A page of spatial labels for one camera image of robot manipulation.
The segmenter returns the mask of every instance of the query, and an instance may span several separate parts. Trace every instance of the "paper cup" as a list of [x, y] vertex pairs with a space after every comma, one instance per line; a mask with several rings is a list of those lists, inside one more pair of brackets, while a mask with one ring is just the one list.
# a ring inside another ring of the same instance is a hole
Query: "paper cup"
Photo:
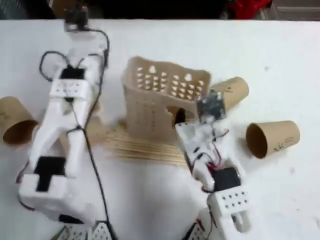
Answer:
[[211, 86], [210, 90], [222, 93], [226, 111], [229, 111], [249, 95], [248, 84], [243, 78], [238, 76], [217, 83]]
[[5, 144], [17, 147], [28, 143], [37, 124], [17, 98], [0, 99], [0, 134]]
[[293, 121], [251, 123], [245, 133], [247, 146], [258, 159], [297, 144], [300, 131]]

